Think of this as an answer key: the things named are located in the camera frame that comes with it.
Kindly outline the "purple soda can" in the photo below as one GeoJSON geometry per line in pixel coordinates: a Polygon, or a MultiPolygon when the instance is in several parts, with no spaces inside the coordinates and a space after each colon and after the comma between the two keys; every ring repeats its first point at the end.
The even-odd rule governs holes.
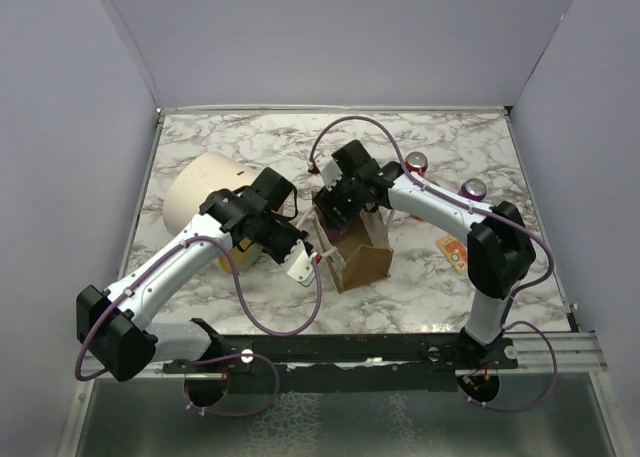
{"type": "Polygon", "coordinates": [[[467,199],[482,202],[486,198],[487,187],[481,179],[469,178],[461,184],[459,194],[467,199]]]}
{"type": "Polygon", "coordinates": [[[347,229],[325,228],[324,231],[328,240],[332,243],[340,242],[347,236],[347,229]]]}

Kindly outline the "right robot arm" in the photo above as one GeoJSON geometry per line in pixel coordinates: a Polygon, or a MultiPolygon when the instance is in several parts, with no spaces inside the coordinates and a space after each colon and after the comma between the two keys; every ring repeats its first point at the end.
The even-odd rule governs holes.
{"type": "Polygon", "coordinates": [[[313,203],[331,230],[345,230],[368,207],[383,207],[417,216],[464,242],[475,292],[459,355],[472,368],[491,361],[504,333],[509,295],[536,258],[519,210],[509,202],[490,206],[465,199],[403,162],[379,165],[358,140],[311,158],[310,170],[322,179],[313,203]]]}

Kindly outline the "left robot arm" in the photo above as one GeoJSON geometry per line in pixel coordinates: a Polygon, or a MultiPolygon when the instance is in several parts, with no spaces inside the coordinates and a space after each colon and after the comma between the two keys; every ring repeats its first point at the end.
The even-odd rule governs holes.
{"type": "Polygon", "coordinates": [[[93,285],[76,298],[80,354],[92,354],[103,370],[125,382],[149,363],[186,359],[206,372],[220,362],[213,331],[189,322],[166,331],[152,324],[166,302],[203,267],[249,240],[288,277],[308,286],[316,278],[316,255],[307,232],[279,210],[295,186],[271,168],[237,190],[211,192],[196,214],[137,270],[101,290],[93,285]]]}

